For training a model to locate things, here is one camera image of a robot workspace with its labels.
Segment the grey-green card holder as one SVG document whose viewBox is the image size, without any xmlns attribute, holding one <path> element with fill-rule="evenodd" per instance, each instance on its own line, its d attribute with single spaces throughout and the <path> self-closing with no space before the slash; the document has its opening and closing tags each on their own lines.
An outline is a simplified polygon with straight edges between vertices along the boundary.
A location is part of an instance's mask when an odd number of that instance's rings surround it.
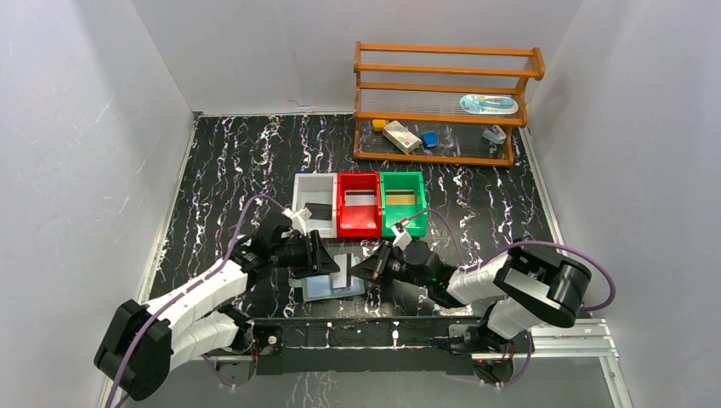
<svg viewBox="0 0 721 408">
<path fill-rule="evenodd" d="M 362 295 L 366 292 L 364 281 L 360 290 L 353 292 L 335 292 L 332 289 L 331 275 L 317 275 L 303 279 L 290 279 L 289 285 L 292 288 L 302 289 L 303 299 L 306 303 L 326 299 L 349 298 Z"/>
</svg>

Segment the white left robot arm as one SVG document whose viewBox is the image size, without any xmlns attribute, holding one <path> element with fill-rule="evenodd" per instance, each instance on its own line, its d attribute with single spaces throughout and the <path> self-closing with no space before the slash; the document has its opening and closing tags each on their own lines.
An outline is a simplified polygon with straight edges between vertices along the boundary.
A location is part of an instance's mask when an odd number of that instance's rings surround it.
<svg viewBox="0 0 721 408">
<path fill-rule="evenodd" d="M 340 270 L 311 229 L 307 207 L 272 212 L 250 235 L 237 235 L 207 271 L 162 297 L 128 300 L 115 311 L 94 356 L 94 366 L 136 401 L 155 393 L 174 369 L 218 349 L 257 353 L 254 321 L 231 300 L 275 269 L 298 278 Z"/>
</svg>

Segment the white magnetic stripe card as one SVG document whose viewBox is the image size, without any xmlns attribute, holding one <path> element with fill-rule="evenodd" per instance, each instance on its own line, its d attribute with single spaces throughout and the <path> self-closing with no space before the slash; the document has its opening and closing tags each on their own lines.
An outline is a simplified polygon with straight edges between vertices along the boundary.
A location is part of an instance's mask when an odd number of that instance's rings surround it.
<svg viewBox="0 0 721 408">
<path fill-rule="evenodd" d="M 333 260 L 338 265 L 339 271 L 331 274 L 332 289 L 335 292 L 360 290 L 363 281 L 349 272 L 357 264 L 359 258 L 351 253 L 345 253 L 334 256 Z"/>
</svg>

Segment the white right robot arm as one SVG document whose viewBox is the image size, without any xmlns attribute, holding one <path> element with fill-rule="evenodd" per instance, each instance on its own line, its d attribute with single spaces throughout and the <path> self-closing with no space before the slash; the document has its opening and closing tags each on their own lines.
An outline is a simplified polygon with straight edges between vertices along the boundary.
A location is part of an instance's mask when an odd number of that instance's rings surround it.
<svg viewBox="0 0 721 408">
<path fill-rule="evenodd" d="M 495 299 L 483 317 L 479 340 L 485 349 L 499 352 L 541 323 L 574 326 L 592 273 L 558 250 L 552 242 L 517 241 L 480 263 L 453 266 L 424 241 L 413 239 L 402 246 L 385 242 L 350 273 L 375 283 L 423 287 L 446 309 Z"/>
</svg>

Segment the black card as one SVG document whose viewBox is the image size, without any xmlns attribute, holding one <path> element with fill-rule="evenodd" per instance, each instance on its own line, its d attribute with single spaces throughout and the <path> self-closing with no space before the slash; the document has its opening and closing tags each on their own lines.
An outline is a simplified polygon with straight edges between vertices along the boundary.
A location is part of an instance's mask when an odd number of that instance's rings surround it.
<svg viewBox="0 0 721 408">
<path fill-rule="evenodd" d="M 310 211 L 310 219 L 320 221 L 332 221 L 332 204 L 308 202 L 305 207 Z"/>
</svg>

